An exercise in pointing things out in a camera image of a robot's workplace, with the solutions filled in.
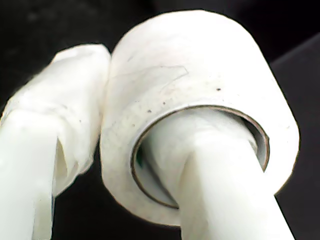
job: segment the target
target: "white cylinder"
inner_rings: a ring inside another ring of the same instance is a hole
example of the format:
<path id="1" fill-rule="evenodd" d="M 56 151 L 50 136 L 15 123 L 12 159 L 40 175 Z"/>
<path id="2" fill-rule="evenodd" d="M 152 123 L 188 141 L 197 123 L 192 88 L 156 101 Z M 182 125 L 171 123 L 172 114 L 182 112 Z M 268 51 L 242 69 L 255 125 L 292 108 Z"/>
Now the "white cylinder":
<path id="1" fill-rule="evenodd" d="M 0 119 L 0 239 L 51 238 L 54 197 L 93 162 L 109 63 L 103 45 L 63 50 L 9 99 Z"/>
<path id="2" fill-rule="evenodd" d="M 183 240 L 294 240 L 239 117 L 185 110 L 154 126 L 141 147 L 179 205 Z"/>
<path id="3" fill-rule="evenodd" d="M 212 12 L 162 14 L 134 27 L 118 43 L 105 99 L 102 178 L 134 215 L 180 225 L 179 210 L 152 188 L 157 181 L 151 181 L 147 166 L 137 163 L 136 153 L 161 120 L 199 108 L 232 113 L 251 126 L 273 194 L 292 173 L 299 149 L 297 123 L 252 36 L 234 20 Z"/>
<path id="4" fill-rule="evenodd" d="M 15 110 L 0 127 L 0 239 L 51 238 L 54 126 L 51 117 Z"/>

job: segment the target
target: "dark background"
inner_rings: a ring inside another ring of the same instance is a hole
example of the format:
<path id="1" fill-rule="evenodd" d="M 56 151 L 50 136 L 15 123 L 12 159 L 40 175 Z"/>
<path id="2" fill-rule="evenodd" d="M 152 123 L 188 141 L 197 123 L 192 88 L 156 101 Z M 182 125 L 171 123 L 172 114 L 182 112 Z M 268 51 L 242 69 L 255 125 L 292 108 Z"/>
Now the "dark background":
<path id="1" fill-rule="evenodd" d="M 0 106 L 62 49 L 103 43 L 112 52 L 130 28 L 163 12 L 206 9 L 226 14 L 260 45 L 299 124 L 297 164 L 276 198 L 297 240 L 319 240 L 320 21 L 316 2 L 0 0 Z M 179 229 L 146 223 L 119 206 L 101 181 L 99 160 L 97 151 L 90 170 L 56 199 L 52 240 L 180 239 Z"/>

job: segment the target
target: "plastic wrap roll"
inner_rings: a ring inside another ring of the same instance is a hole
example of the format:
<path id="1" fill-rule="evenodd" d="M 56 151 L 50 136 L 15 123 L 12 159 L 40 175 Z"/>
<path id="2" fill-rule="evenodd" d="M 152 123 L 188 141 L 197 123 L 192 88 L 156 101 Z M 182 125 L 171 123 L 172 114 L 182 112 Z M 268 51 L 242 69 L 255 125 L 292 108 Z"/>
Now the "plastic wrap roll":
<path id="1" fill-rule="evenodd" d="M 136 155 L 148 131 L 190 108 L 240 116 L 276 193 L 292 173 L 297 123 L 252 36 L 237 22 L 202 10 L 166 13 L 130 30 L 110 65 L 100 151 L 102 178 L 114 198 L 147 221 L 180 225 L 174 200 Z"/>

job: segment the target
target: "stretch film roll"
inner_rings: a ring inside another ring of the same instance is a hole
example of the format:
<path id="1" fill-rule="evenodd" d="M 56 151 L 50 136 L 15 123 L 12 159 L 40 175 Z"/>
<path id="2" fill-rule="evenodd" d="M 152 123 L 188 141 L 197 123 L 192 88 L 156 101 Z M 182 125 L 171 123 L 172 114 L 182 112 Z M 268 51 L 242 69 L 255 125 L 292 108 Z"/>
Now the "stretch film roll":
<path id="1" fill-rule="evenodd" d="M 202 10 L 154 17 L 130 30 L 112 54 L 100 140 L 105 186 L 149 222 L 179 226 L 179 210 L 136 158 L 138 148 L 157 122 L 192 108 L 243 119 L 272 193 L 292 173 L 298 126 L 252 36 L 237 22 Z"/>
<path id="2" fill-rule="evenodd" d="M 0 127 L 18 110 L 47 117 L 57 132 L 62 157 L 53 196 L 66 189 L 93 162 L 101 129 L 110 53 L 101 44 L 83 44 L 58 52 L 51 63 L 7 102 Z"/>

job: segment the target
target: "black background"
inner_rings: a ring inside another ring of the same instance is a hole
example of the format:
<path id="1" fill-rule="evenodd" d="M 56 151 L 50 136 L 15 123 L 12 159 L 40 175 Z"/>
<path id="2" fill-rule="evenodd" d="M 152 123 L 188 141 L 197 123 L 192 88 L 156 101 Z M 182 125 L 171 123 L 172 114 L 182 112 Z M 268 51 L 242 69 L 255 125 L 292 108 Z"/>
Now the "black background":
<path id="1" fill-rule="evenodd" d="M 299 124 L 301 147 L 276 195 L 297 240 L 320 239 L 320 34 L 316 1 L 0 0 L 0 106 L 56 52 L 103 43 L 112 52 L 133 26 L 163 12 L 205 9 L 240 22 L 255 38 Z M 177 228 L 129 214 L 105 189 L 99 151 L 90 170 L 56 199 L 53 240 L 179 240 Z"/>

